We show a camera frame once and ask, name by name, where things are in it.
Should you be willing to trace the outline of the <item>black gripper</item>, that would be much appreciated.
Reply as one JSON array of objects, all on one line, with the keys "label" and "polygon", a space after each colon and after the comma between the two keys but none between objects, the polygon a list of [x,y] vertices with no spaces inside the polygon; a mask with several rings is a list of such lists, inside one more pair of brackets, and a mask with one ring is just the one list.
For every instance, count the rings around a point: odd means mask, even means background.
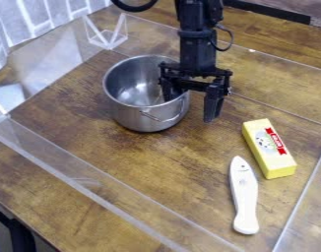
[{"label": "black gripper", "polygon": [[163,99],[173,100],[187,90],[205,92],[203,121],[220,116],[224,97],[229,94],[233,72],[216,66],[217,52],[229,49],[217,47],[216,30],[179,31],[181,60],[159,63]]}]

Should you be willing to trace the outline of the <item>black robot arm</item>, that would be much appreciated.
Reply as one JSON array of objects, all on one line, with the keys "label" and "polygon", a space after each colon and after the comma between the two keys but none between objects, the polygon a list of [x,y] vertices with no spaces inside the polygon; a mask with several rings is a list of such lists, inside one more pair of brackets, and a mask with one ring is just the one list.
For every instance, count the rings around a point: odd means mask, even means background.
[{"label": "black robot arm", "polygon": [[224,97],[230,93],[233,72],[216,66],[217,52],[226,48],[217,47],[216,28],[221,27],[221,0],[175,0],[181,29],[181,60],[178,63],[159,64],[163,98],[170,101],[186,91],[205,92],[203,121],[210,122],[220,116]]}]

